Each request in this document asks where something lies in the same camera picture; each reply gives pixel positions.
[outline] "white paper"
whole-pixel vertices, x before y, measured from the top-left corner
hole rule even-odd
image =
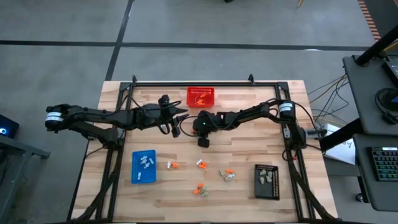
[[[326,129],[328,133],[326,135],[330,135],[333,132],[339,130],[340,128],[327,124]],[[341,162],[346,162],[348,164],[355,165],[355,145],[353,139],[345,141],[329,150],[326,151],[325,156],[336,159]]]

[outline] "table leg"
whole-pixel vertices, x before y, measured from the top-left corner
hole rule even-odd
[[[356,120],[350,122],[346,126],[340,128],[338,131],[333,134],[324,137],[319,142],[321,145],[322,152],[331,149],[338,144],[341,144],[347,140],[350,140],[353,137],[353,134],[361,134],[363,133],[363,128],[361,124],[361,120],[357,118]]]

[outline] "red box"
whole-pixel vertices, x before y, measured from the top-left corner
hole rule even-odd
[[[214,88],[188,87],[187,105],[192,108],[211,108],[214,105]]]

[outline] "blue container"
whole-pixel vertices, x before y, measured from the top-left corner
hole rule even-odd
[[[147,156],[147,162],[151,158],[154,163],[149,165],[144,169],[145,165],[141,164],[141,158]],[[141,172],[141,179],[137,180],[138,173]],[[131,183],[132,184],[146,184],[153,183],[156,181],[156,151],[155,150],[145,150],[137,151],[132,153],[131,162]]]

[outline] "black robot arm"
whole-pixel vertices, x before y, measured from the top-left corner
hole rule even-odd
[[[279,117],[270,112],[274,105],[279,107]],[[289,147],[300,149],[306,147],[305,131],[297,123],[295,103],[290,100],[271,99],[239,112],[217,112],[217,114],[213,114],[208,111],[201,111],[198,118],[193,121],[193,130],[199,137],[198,145],[209,147],[210,142],[207,137],[210,133],[218,130],[230,131],[237,128],[241,123],[258,118],[269,118],[275,123],[286,124],[290,131]]]
[[[176,103],[169,101],[169,96],[163,95],[158,100],[159,104],[151,103],[131,110],[116,110],[113,112],[68,104],[49,106],[46,109],[45,126],[48,131],[55,133],[69,129],[81,133],[86,138],[97,138],[104,147],[117,144],[118,130],[115,128],[102,129],[87,122],[113,124],[117,128],[126,130],[159,127],[164,134],[170,132],[169,125],[171,125],[171,133],[176,138],[180,135],[178,123],[188,114],[173,118],[176,114],[184,113],[187,110],[177,108]]]

